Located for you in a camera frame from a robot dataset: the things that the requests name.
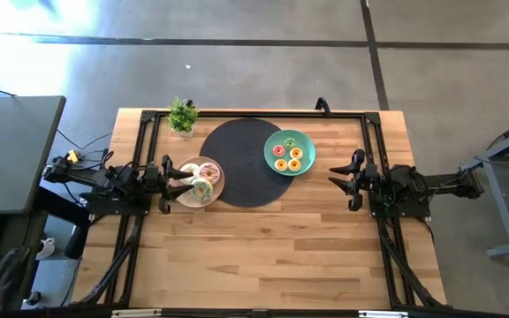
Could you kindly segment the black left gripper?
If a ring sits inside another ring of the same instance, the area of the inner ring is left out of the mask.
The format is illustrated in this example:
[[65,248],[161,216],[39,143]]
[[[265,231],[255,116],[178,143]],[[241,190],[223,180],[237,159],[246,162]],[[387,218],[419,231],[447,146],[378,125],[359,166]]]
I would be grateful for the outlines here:
[[163,155],[161,161],[163,170],[160,170],[154,163],[148,163],[143,176],[146,192],[161,195],[158,199],[158,208],[163,214],[170,214],[170,201],[175,201],[180,195],[194,188],[192,185],[171,185],[169,178],[179,180],[194,176],[192,172],[176,170],[171,165],[170,157]]

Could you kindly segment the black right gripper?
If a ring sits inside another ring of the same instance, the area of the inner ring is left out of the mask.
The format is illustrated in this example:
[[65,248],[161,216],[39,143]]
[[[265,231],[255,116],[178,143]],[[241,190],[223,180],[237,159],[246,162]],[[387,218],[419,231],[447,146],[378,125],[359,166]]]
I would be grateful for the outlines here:
[[368,163],[362,170],[361,165],[364,163],[365,151],[357,148],[353,152],[352,161],[347,166],[330,168],[331,172],[341,175],[352,175],[351,180],[329,177],[328,180],[341,189],[345,195],[351,195],[348,207],[350,211],[358,211],[362,207],[363,196],[360,190],[373,191],[379,184],[379,174],[377,166]]

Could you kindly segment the large white glazed donut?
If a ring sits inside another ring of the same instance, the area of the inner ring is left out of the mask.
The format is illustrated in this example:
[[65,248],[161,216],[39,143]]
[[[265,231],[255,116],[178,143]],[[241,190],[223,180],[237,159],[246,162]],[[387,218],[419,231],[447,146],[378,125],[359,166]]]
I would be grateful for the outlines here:
[[184,185],[191,185],[194,182],[194,180],[199,177],[200,166],[196,163],[186,163],[181,167],[180,170],[192,173],[191,177],[182,178],[180,180],[180,182],[183,183]]

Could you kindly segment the large pink striped donut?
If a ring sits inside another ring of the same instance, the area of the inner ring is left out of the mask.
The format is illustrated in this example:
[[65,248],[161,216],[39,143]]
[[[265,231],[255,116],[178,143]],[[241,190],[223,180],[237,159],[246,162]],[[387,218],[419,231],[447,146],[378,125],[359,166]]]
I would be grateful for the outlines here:
[[222,172],[216,163],[203,163],[199,166],[200,178],[204,178],[210,182],[210,184],[216,184],[221,178]]

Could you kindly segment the beige round plate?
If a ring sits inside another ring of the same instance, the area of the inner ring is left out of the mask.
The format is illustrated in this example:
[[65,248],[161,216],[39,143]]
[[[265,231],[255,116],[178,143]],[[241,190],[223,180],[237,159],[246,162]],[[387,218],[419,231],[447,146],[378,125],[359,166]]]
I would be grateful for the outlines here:
[[193,163],[193,164],[196,164],[198,166],[200,166],[203,163],[211,163],[212,165],[214,165],[216,168],[219,169],[220,179],[213,185],[213,191],[212,191],[213,195],[210,198],[208,198],[205,201],[196,199],[196,198],[194,198],[191,190],[188,190],[186,193],[180,195],[177,198],[177,201],[179,203],[181,203],[182,205],[184,205],[186,207],[189,207],[189,208],[203,208],[203,207],[206,207],[209,204],[215,202],[218,199],[218,197],[220,196],[220,194],[224,190],[224,172],[223,172],[223,169],[221,168],[221,166],[216,161],[214,161],[211,158],[205,157],[205,156],[196,156],[196,157],[192,157],[192,158],[186,159],[184,162],[180,163],[177,166],[177,169],[178,170],[183,170],[183,167],[185,165],[189,164],[189,163]]

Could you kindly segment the teal round plate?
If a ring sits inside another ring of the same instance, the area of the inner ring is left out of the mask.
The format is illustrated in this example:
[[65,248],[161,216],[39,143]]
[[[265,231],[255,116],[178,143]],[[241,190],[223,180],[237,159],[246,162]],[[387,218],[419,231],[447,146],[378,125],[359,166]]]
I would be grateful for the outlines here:
[[[299,171],[290,171],[289,169],[286,171],[278,171],[275,169],[275,161],[277,159],[285,159],[287,162],[292,159],[290,157],[291,149],[286,148],[285,154],[282,157],[276,157],[272,154],[273,147],[276,145],[284,145],[284,140],[286,138],[294,138],[297,142],[296,148],[301,148],[303,151],[303,157],[300,159],[301,168]],[[273,171],[284,176],[294,177],[310,170],[315,162],[316,149],[313,141],[305,133],[296,130],[280,130],[274,132],[266,140],[263,154],[266,163]]]

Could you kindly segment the green plant in white pot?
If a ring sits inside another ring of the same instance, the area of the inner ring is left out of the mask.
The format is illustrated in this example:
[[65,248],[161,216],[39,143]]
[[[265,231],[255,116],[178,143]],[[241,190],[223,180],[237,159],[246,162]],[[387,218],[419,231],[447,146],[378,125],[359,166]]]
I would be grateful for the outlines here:
[[167,117],[171,129],[182,137],[191,138],[194,135],[195,122],[199,116],[194,102],[174,97]]

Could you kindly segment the dark round woven placemat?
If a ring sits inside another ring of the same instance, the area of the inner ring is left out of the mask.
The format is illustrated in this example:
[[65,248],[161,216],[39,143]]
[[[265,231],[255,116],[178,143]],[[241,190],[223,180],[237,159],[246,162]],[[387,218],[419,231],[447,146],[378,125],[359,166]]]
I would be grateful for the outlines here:
[[200,155],[216,161],[225,176],[219,199],[241,208],[256,208],[280,198],[293,178],[275,172],[264,157],[267,139],[279,128],[268,121],[242,118],[218,126],[204,141]]

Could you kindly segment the black clamp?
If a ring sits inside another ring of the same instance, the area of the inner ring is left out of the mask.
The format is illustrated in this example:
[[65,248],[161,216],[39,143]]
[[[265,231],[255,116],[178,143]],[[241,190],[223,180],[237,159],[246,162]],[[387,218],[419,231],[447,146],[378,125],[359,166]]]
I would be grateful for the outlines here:
[[320,110],[325,117],[331,117],[332,112],[330,111],[329,104],[323,97],[319,97],[315,104],[315,110]]

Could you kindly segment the small white object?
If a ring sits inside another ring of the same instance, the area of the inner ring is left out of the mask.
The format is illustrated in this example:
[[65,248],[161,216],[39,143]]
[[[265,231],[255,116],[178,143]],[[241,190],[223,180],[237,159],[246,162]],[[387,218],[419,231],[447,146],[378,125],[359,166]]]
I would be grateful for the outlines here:
[[56,250],[56,246],[55,246],[54,238],[41,239],[39,246],[38,246],[36,259],[37,260],[47,259],[53,255],[55,250]]

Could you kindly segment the grey desk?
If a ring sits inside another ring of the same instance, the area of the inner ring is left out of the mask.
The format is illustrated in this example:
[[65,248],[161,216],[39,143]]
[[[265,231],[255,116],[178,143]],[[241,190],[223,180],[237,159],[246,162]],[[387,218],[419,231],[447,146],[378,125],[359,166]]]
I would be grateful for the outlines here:
[[66,99],[0,96],[0,215],[33,206]]

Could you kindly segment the black aluminium table frame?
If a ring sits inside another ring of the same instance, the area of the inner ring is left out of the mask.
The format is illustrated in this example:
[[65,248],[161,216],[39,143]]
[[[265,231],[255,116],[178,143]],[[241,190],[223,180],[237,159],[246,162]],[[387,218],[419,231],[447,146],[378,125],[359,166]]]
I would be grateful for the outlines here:
[[398,270],[387,280],[376,220],[349,210],[330,171],[356,148],[376,162],[412,164],[403,114],[382,111],[206,110],[185,138],[161,124],[152,134],[144,109],[122,109],[114,126],[112,162],[132,161],[137,140],[180,164],[200,153],[208,135],[239,117],[265,119],[307,134],[317,156],[277,200],[258,208],[215,201],[203,208],[173,203],[144,220],[129,295],[131,307],[386,309],[419,297]]

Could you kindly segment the black cylindrical post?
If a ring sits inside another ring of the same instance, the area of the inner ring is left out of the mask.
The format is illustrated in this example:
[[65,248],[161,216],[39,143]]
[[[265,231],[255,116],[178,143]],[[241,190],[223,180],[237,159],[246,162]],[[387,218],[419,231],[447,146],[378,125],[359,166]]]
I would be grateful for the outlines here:
[[74,227],[73,233],[64,249],[65,257],[70,259],[79,259],[81,257],[87,241],[87,234],[88,227]]

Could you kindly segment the silver metal bracket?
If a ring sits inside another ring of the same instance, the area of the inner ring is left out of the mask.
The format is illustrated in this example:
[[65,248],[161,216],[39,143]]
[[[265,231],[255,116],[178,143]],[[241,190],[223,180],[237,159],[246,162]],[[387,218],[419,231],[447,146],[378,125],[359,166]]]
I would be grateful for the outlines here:
[[359,318],[409,318],[408,312],[387,310],[359,310]]
[[161,315],[162,310],[160,308],[123,309],[114,310],[110,318],[153,318]]

